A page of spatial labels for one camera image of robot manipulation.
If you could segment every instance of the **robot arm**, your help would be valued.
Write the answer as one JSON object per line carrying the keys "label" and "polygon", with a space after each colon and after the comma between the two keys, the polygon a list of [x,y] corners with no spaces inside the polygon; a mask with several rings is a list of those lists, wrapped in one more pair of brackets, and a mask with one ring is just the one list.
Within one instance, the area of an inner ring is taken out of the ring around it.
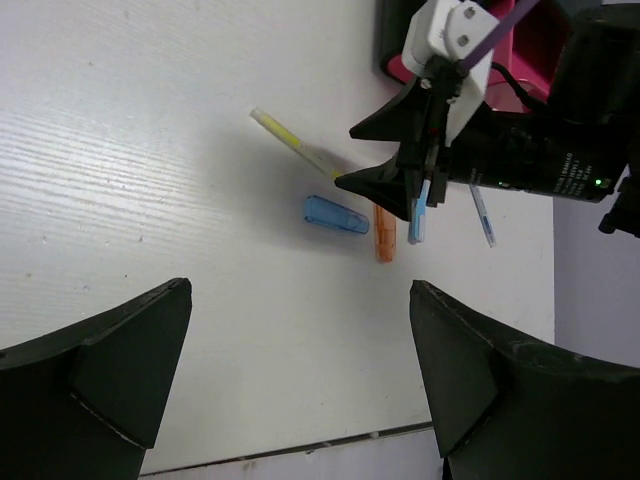
{"label": "robot arm", "polygon": [[336,185],[406,221],[425,178],[432,207],[444,202],[448,181],[598,202],[614,193],[629,165],[631,175],[600,230],[640,236],[640,5],[578,14],[548,103],[523,94],[533,107],[529,114],[483,103],[490,53],[464,68],[498,30],[489,17],[458,0],[430,0],[416,13],[403,51],[416,76],[350,132],[399,142],[398,152]]}

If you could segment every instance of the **marker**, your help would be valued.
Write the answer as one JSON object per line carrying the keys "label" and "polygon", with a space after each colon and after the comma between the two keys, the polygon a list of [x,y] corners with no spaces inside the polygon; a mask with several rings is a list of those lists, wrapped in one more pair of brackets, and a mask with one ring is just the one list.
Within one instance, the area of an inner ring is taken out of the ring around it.
{"label": "marker", "polygon": [[291,150],[307,160],[316,169],[335,180],[342,175],[341,172],[329,165],[320,155],[315,153],[308,145],[291,133],[284,125],[278,122],[268,113],[258,107],[251,110],[251,118],[264,127],[271,135],[284,143]]}
{"label": "marker", "polygon": [[411,216],[411,224],[409,226],[409,241],[411,243],[424,242],[425,221],[427,215],[427,192],[431,182],[425,180],[422,183],[420,196],[413,201],[413,213]]}
{"label": "marker", "polygon": [[376,257],[382,263],[389,263],[396,254],[396,217],[374,203],[373,223],[376,230]]}
{"label": "marker", "polygon": [[484,230],[484,236],[487,237],[487,243],[489,248],[496,246],[496,237],[493,234],[493,228],[489,221],[489,215],[487,214],[487,208],[484,206],[484,200],[482,200],[482,194],[477,185],[469,184],[469,190],[471,190],[471,196],[473,197],[473,203],[476,204],[476,210],[478,211],[478,217],[480,217],[480,223]]}

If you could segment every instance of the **white wood grain surface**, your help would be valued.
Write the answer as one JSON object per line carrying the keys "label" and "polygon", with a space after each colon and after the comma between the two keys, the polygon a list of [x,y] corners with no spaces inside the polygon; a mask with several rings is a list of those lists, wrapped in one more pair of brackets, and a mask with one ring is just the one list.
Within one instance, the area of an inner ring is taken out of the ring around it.
{"label": "white wood grain surface", "polygon": [[153,475],[150,480],[441,480],[433,430]]}
{"label": "white wood grain surface", "polygon": [[248,114],[263,107],[358,166],[393,145],[348,129],[395,86],[374,73],[372,0],[5,0],[0,5],[0,347],[174,276],[191,326],[144,471],[429,419],[414,278],[553,339],[551,200],[468,190],[427,242],[307,225],[303,199],[364,213]]}

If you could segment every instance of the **light blue pen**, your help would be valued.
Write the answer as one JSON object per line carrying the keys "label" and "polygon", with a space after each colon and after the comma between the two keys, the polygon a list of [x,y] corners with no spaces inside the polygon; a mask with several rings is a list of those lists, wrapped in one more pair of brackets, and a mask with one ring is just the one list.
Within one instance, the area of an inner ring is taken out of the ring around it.
{"label": "light blue pen", "polygon": [[409,225],[409,241],[411,243],[424,242],[427,218],[427,194],[429,192],[430,185],[431,182],[429,180],[425,180],[422,184],[420,196],[413,201],[411,225]]}
{"label": "light blue pen", "polygon": [[484,230],[484,236],[487,237],[487,243],[489,248],[496,246],[496,237],[493,234],[493,228],[489,221],[489,215],[487,214],[487,208],[484,206],[484,200],[482,200],[482,194],[477,185],[469,184],[469,190],[471,190],[471,196],[473,197],[473,203],[476,204],[476,210],[478,211],[478,217],[480,217],[480,223],[482,223],[482,229]]}

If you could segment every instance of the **orange marker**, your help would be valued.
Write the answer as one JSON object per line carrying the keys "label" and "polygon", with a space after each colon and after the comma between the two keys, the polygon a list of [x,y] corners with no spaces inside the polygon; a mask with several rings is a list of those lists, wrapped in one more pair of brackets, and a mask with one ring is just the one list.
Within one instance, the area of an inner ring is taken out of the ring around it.
{"label": "orange marker", "polygon": [[374,204],[373,221],[376,229],[376,258],[382,263],[389,263],[396,254],[396,217]]}

